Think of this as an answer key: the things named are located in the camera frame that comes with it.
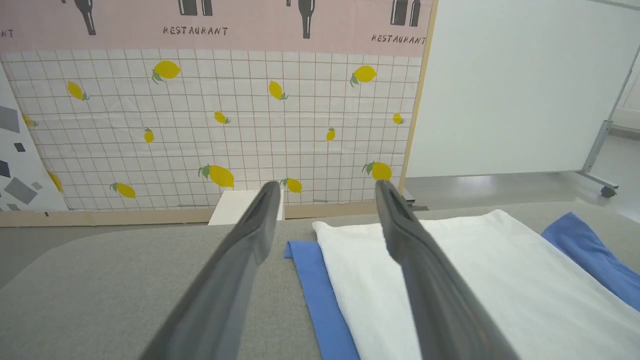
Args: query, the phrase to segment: bottle print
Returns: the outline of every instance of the bottle print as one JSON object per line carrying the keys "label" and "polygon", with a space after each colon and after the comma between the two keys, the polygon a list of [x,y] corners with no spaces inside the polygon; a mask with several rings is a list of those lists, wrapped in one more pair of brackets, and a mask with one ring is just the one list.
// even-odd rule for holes
{"label": "bottle print", "polygon": [[82,13],[87,32],[89,35],[95,35],[95,26],[93,25],[93,16],[91,15],[93,0],[75,0],[75,2],[76,7]]}
{"label": "bottle print", "polygon": [[213,7],[211,6],[211,0],[202,0],[202,15],[213,16]]}
{"label": "bottle print", "polygon": [[316,0],[298,0],[298,9],[302,15],[302,37],[311,38],[311,15],[316,9]]}
{"label": "bottle print", "polygon": [[391,25],[404,26],[409,0],[393,0],[391,5]]}
{"label": "bottle print", "polygon": [[411,5],[411,15],[409,16],[409,26],[418,26],[420,19],[420,0],[413,0]]}
{"label": "bottle print", "polygon": [[196,0],[178,0],[180,6],[180,15],[195,16],[198,15],[198,7]]}

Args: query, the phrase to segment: white foam block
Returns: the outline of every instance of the white foam block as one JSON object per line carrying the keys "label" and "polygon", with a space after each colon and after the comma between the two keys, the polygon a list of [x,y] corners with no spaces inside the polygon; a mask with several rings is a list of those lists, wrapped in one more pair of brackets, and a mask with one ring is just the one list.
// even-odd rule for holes
{"label": "white foam block", "polygon": [[[222,193],[208,225],[236,224],[260,190],[227,190]],[[284,219],[284,190],[280,189],[277,220]]]}

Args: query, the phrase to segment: yellow lemon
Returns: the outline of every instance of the yellow lemon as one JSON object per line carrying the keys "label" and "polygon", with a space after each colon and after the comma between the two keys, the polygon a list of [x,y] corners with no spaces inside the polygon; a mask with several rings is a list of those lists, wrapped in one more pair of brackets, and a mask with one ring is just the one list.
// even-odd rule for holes
{"label": "yellow lemon", "polygon": [[231,120],[229,120],[225,116],[225,114],[221,113],[220,111],[216,111],[215,113],[213,113],[213,118],[216,119],[216,121],[220,124],[228,124],[231,122]]}
{"label": "yellow lemon", "polygon": [[372,67],[368,65],[361,66],[353,73],[353,75],[351,75],[351,87],[353,87],[354,84],[359,84],[359,82],[368,83],[373,80],[376,75],[378,74]]}
{"label": "yellow lemon", "polygon": [[377,163],[373,161],[362,167],[362,171],[367,171],[367,175],[372,175],[375,180],[391,181],[391,168],[385,163]]}
{"label": "yellow lemon", "polygon": [[119,192],[124,197],[128,197],[130,199],[136,198],[136,192],[129,185],[121,184],[121,183],[113,183],[111,184],[110,187],[113,191]]}
{"label": "yellow lemon", "polygon": [[326,134],[326,141],[330,142],[335,139],[335,129],[330,127],[329,132]]}
{"label": "yellow lemon", "polygon": [[173,79],[180,74],[180,70],[182,69],[180,69],[180,67],[178,67],[178,65],[173,61],[160,61],[156,67],[154,67],[153,73],[151,74],[151,80],[157,84],[158,81],[164,81],[163,78]]}
{"label": "yellow lemon", "polygon": [[282,91],[280,84],[272,81],[269,83],[269,93],[278,100],[286,100],[289,96]]}
{"label": "yellow lemon", "polygon": [[154,132],[151,131],[151,129],[149,129],[148,127],[145,128],[145,141],[147,143],[154,141]]}
{"label": "yellow lemon", "polygon": [[280,184],[288,187],[289,191],[292,193],[302,192],[302,184],[298,180],[288,178],[280,181]]}
{"label": "yellow lemon", "polygon": [[38,126],[38,122],[37,121],[33,121],[31,120],[31,118],[29,117],[29,115],[23,115],[22,118],[24,119],[24,123],[27,124],[27,126],[29,127],[36,127]]}
{"label": "yellow lemon", "polygon": [[89,96],[86,94],[86,92],[82,91],[82,88],[78,86],[78,84],[74,83],[73,81],[69,81],[67,83],[67,89],[69,90],[69,93],[71,94],[71,96],[75,97],[78,100],[89,99]]}
{"label": "yellow lemon", "polygon": [[53,180],[53,183],[58,188],[58,191],[62,192],[62,183],[60,182],[60,179],[58,178],[58,176],[56,174],[52,173],[51,171],[47,171],[47,174],[49,175],[51,180]]}
{"label": "yellow lemon", "polygon": [[233,188],[234,187],[234,175],[231,174],[231,171],[219,167],[217,165],[207,165],[205,167],[201,167],[198,169],[198,177],[202,176],[209,177],[211,181],[213,181],[216,185],[221,186],[223,188]]}
{"label": "yellow lemon", "polygon": [[394,122],[398,125],[400,124],[404,124],[404,119],[402,118],[402,116],[400,116],[400,114],[395,113],[394,114]]}

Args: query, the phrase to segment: grid pattern backdrop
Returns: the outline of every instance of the grid pattern backdrop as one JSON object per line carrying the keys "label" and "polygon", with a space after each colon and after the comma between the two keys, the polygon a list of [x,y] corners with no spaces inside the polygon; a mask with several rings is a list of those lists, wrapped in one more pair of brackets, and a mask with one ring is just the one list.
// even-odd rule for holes
{"label": "grid pattern backdrop", "polygon": [[[235,190],[297,179],[302,191],[285,191],[288,204],[373,200],[375,180],[363,167],[387,164],[398,186],[421,63],[191,49],[37,51],[0,60],[21,111],[35,122],[29,130],[45,168],[76,211],[215,206],[231,189],[198,176],[206,165],[229,169]],[[162,60],[181,71],[156,84],[151,74]],[[352,86],[363,65],[376,77]],[[69,81],[89,98],[72,97]],[[271,81],[286,100],[269,93]],[[113,183],[130,186],[135,198]]]}

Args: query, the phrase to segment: wooden frame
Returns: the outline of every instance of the wooden frame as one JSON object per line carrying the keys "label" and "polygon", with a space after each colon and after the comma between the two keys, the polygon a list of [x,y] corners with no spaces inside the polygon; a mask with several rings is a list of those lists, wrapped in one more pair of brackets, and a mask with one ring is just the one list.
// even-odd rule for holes
{"label": "wooden frame", "polygon": [[[339,217],[376,214],[375,202],[286,205],[285,218]],[[0,227],[196,224],[209,222],[213,209],[136,211],[2,211]]]}
{"label": "wooden frame", "polygon": [[431,5],[431,15],[429,16],[429,29],[427,33],[427,41],[424,45],[424,54],[422,55],[422,65],[420,66],[420,78],[418,80],[418,90],[415,93],[415,103],[413,104],[413,116],[411,119],[411,127],[409,128],[409,139],[406,142],[406,150],[404,152],[404,163],[402,174],[400,175],[400,185],[398,191],[402,195],[404,191],[404,179],[406,178],[406,168],[409,166],[409,155],[411,154],[411,144],[413,143],[413,132],[415,131],[415,123],[418,121],[418,110],[420,109],[420,99],[422,98],[422,89],[424,88],[424,76],[427,73],[427,64],[429,62],[429,53],[431,52],[431,41],[433,39],[433,29],[436,26],[436,14],[438,13],[438,0],[433,0]]}

